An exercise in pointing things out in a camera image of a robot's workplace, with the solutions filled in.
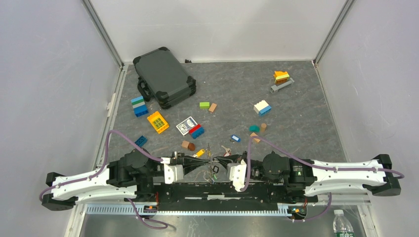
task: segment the black suitcase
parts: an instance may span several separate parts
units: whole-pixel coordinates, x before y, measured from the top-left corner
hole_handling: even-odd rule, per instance
[[[139,75],[138,91],[145,101],[155,97],[162,109],[168,109],[196,92],[196,80],[166,47],[136,57],[133,63]]]

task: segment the plastic bottle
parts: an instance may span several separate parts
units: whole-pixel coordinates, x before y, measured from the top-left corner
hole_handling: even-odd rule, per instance
[[[335,210],[333,231],[335,232],[336,237],[355,237],[352,225],[343,215],[343,210]]]

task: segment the white wall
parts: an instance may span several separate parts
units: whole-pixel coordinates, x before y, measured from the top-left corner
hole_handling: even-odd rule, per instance
[[[122,60],[166,46],[183,61],[316,56],[345,0],[91,0]]]
[[[375,197],[380,236],[419,231],[419,1],[356,1],[319,65],[351,161],[390,154],[402,194]]]
[[[3,0],[0,22],[0,236],[63,236],[38,195],[91,169],[118,66],[79,0]]]

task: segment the bottle label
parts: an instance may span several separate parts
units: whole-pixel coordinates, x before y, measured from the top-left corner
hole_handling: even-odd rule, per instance
[[[336,237],[355,237],[353,232],[337,232]]]

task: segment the gray floor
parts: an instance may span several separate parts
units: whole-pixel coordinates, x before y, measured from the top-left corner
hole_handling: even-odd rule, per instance
[[[261,135],[297,157],[344,161],[336,128],[311,62],[192,63],[183,66],[197,80],[196,94],[168,110],[161,110],[155,100],[147,103],[150,113],[160,111],[170,128],[158,134],[146,116],[135,117],[130,100],[140,96],[136,88],[138,76],[133,66],[129,66],[114,129],[134,141],[141,135],[145,136],[148,142],[144,148],[158,157],[170,156],[172,151],[192,155],[192,152],[182,150],[180,144],[183,140],[193,142],[197,150],[206,149],[209,143],[212,154],[218,156],[224,153],[221,145],[231,148],[234,154],[241,154],[247,149],[249,126],[266,123],[268,128]],[[288,71],[295,83],[272,95],[269,88],[273,84],[275,70]],[[261,100],[266,100],[272,107],[272,111],[263,117],[253,110],[253,105]],[[204,101],[218,105],[213,114],[200,110],[199,102]],[[176,125],[189,116],[205,129],[205,133],[196,140],[189,135],[183,137],[176,129]],[[231,143],[229,139],[232,134],[241,137],[242,142]],[[109,149],[109,160],[113,161],[130,152],[132,147],[114,135]],[[252,147],[252,159],[262,160],[271,151],[269,145],[260,142]],[[190,173],[186,179],[194,179],[197,172]],[[220,172],[218,179],[223,180],[221,176],[225,170]],[[319,212],[320,209],[314,209],[313,212]],[[354,220],[359,217],[356,210],[352,213]],[[290,236],[291,233],[294,236],[333,236],[333,216],[330,211],[326,217],[304,224],[291,224],[267,217],[159,219],[175,225],[176,236]],[[359,230],[357,236],[363,236],[359,223],[356,225]],[[87,237],[133,236],[137,233],[143,236],[172,236],[173,230],[151,231],[128,216],[91,215],[85,219],[83,233]]]

